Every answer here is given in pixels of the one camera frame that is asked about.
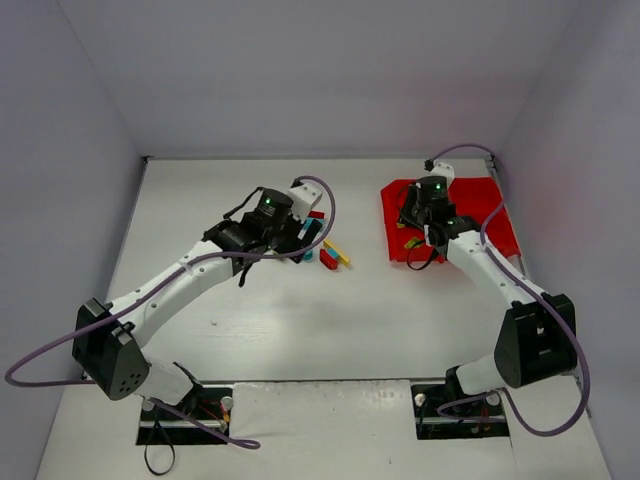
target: toy block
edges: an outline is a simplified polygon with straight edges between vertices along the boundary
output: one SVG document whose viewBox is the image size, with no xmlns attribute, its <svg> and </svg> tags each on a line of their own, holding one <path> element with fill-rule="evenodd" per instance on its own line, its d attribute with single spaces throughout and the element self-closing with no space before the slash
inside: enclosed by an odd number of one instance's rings
<svg viewBox="0 0 640 480">
<path fill-rule="evenodd" d="M 322 244 L 323 244 L 324 248 L 330 248 L 330 249 L 334 250 L 338 254 L 338 260 L 345 267 L 348 267 L 351 264 L 351 259 L 349 257 L 347 257 L 342 252 L 342 250 L 340 250 L 338 247 L 336 247 L 336 245 L 331 240 L 325 238 L 324 241 L 322 242 Z"/>
<path fill-rule="evenodd" d="M 329 255 L 329 252 L 327 252 L 324 248 L 320 249 L 320 261 L 329 270 L 338 269 L 338 260 Z"/>
</svg>

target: black cable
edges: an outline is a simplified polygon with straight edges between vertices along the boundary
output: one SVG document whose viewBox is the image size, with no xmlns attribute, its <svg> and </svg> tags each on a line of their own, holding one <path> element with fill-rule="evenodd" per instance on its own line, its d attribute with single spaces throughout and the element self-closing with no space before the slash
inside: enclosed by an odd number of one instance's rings
<svg viewBox="0 0 640 480">
<path fill-rule="evenodd" d="M 416 272 L 419 272 L 420 270 L 424 270 L 425 268 L 427 268 L 429 265 L 431 265 L 431 262 L 433 262 L 436 258 L 438 258 L 438 255 L 439 255 L 438 251 L 434 248 L 431 251 L 431 255 L 429 255 L 429 258 L 423 265 L 420 265 L 419 267 L 414 267 L 413 265 L 411 265 L 411 252 L 413 251 L 414 248 L 424 243 L 425 243 L 424 240 L 420 240 L 419 242 L 414 243 L 409 249 L 409 251 L 407 252 L 407 267 L 409 267 L 411 270 L 415 270 Z"/>
<path fill-rule="evenodd" d="M 151 472 L 153 475 L 155 475 L 156 477 L 162 477 L 163 475 L 166 475 L 167 473 L 169 473 L 171 471 L 171 469 L 173 468 L 173 466 L 176 463 L 176 449 L 173 446 L 173 443 L 171 442 L 171 438 L 169 438 L 169 435 L 167 434 L 167 432 L 165 431 L 165 429 L 162 427 L 162 425 L 160 425 L 160 409 L 158 407 L 156 408 L 156 417 L 153 421 L 153 427 L 151 428 L 151 432 L 149 432 L 149 436 L 147 437 L 147 441 L 144 444 L 144 463 L 147 465 L 147 470 L 149 470 L 149 472 Z M 151 468 L 151 465 L 149 464 L 149 458 L 147 457 L 147 450 L 149 448 L 149 444 L 151 444 L 151 441 L 153 440 L 153 437 L 155 436 L 156 430 L 158 430 L 160 432 L 160 436 L 162 437 L 162 440 L 164 440 L 166 446 L 168 446 L 171 449 L 171 465 L 169 465 L 169 468 L 167 468 L 164 472 L 159 472 L 157 470 L 154 470 L 153 468 Z"/>
<path fill-rule="evenodd" d="M 247 198 L 244 199 L 244 201 L 238 205 L 237 207 L 232 208 L 231 210 L 229 210 L 227 213 L 225 213 L 222 218 L 224 218 L 225 220 L 229 220 L 238 210 L 240 210 L 241 208 L 244 208 L 244 206 L 249 203 L 249 200 L 251 200 L 251 198 L 258 192 L 261 192 L 262 190 L 264 190 L 264 187 L 256 187 L 256 189 L 251 192 Z"/>
</svg>

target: red block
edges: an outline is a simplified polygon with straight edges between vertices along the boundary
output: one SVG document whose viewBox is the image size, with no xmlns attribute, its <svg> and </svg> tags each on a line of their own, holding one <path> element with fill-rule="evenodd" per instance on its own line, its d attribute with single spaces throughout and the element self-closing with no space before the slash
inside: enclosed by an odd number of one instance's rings
<svg viewBox="0 0 640 480">
<path fill-rule="evenodd" d="M 337 270 L 338 269 L 338 260 L 329 255 L 324 248 L 320 249 L 320 261 L 327 267 L 329 270 Z"/>
</svg>

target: small block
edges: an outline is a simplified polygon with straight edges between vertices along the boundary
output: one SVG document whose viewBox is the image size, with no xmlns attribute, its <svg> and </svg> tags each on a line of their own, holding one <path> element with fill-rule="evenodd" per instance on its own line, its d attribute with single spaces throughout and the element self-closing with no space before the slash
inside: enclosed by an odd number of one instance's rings
<svg viewBox="0 0 640 480">
<path fill-rule="evenodd" d="M 336 247 L 331 240 L 325 238 L 322 244 L 324 245 L 324 248 L 330 248 L 334 250 L 338 254 L 338 260 L 340 260 L 340 263 L 342 263 L 345 267 L 348 267 L 351 264 L 351 259 L 347 257 L 338 247 Z"/>
<path fill-rule="evenodd" d="M 320 249 L 320 261 L 329 270 L 337 270 L 338 268 L 338 260 L 329 255 L 329 252 L 324 248 Z"/>
<path fill-rule="evenodd" d="M 413 237 L 411 240 L 409 240 L 407 243 L 404 244 L 404 248 L 406 250 L 409 250 L 410 248 L 412 248 L 416 243 L 420 242 L 421 240 L 418 237 Z"/>
</svg>

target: white arm segment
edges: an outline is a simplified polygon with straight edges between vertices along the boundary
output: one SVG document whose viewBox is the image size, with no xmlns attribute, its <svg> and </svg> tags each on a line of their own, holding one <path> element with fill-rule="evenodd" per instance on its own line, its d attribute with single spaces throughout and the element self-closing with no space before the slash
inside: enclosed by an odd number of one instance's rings
<svg viewBox="0 0 640 480">
<path fill-rule="evenodd" d="M 447 260 L 462 270 L 471 281 L 480 288 L 491 301 L 502 305 L 506 310 L 512 307 L 513 302 L 523 304 L 535 302 L 535 300 L 520 287 L 516 286 L 493 263 L 485 249 L 491 249 L 492 253 L 502 264 L 519 277 L 523 283 L 538 294 L 544 290 L 532 283 L 522 273 L 511 265 L 498 249 L 487 239 L 487 244 L 482 246 L 480 233 L 475 231 L 461 233 L 458 238 L 449 240 L 447 248 Z"/>
<path fill-rule="evenodd" d="M 455 173 L 453 167 L 449 165 L 447 162 L 438 162 L 433 170 L 427 173 L 427 177 L 445 177 L 447 179 L 447 190 L 451 187 L 453 180 L 455 178 Z"/>
<path fill-rule="evenodd" d="M 157 275 L 142 287 L 112 302 L 114 311 L 123 310 L 176 270 L 185 269 L 181 276 L 163 288 L 157 295 L 120 319 L 123 324 L 131 322 L 134 325 L 131 335 L 140 349 L 176 313 L 211 287 L 233 277 L 232 260 L 230 258 L 212 258 L 193 267 L 187 264 L 187 262 L 201 255 L 220 251 L 220 248 L 213 242 L 198 242 L 189 253 L 160 275 Z M 158 398 L 169 405 L 176 405 L 193 388 L 193 383 L 189 377 L 174 364 L 155 359 L 146 353 L 144 353 L 144 357 L 149 364 L 149 374 L 145 381 L 135 390 L 136 395 L 146 398 Z"/>
<path fill-rule="evenodd" d="M 534 292 L 541 294 L 543 290 L 516 270 L 496 247 L 487 240 L 486 246 L 480 242 L 480 233 L 475 231 L 461 233 L 458 238 L 449 241 L 447 260 L 462 270 L 478 288 L 493 301 L 502 305 L 505 310 L 512 307 L 512 302 L 522 304 L 535 300 L 524 290 L 516 286 L 489 258 L 485 249 L 490 248 L 502 264 L 514 275 L 518 276 Z M 462 365 L 456 371 L 462 391 L 467 395 L 477 395 L 505 386 L 502 376 L 496 368 L 493 353 L 472 363 Z"/>
<path fill-rule="evenodd" d="M 320 202 L 322 190 L 312 183 L 303 183 L 298 187 L 291 187 L 287 191 L 287 196 L 293 200 L 291 214 L 297 220 L 304 222 L 309 212 Z"/>
<path fill-rule="evenodd" d="M 113 300 L 113 311 L 123 310 L 176 270 L 180 268 L 186 270 L 153 298 L 120 319 L 123 324 L 133 323 L 134 329 L 131 335 L 136 339 L 140 348 L 149 343 L 151 337 L 176 313 L 211 287 L 233 277 L 233 264 L 230 258 L 212 258 L 193 267 L 187 263 L 196 257 L 220 251 L 220 247 L 213 242 L 198 242 L 189 253 L 160 275 L 133 292 Z"/>
</svg>

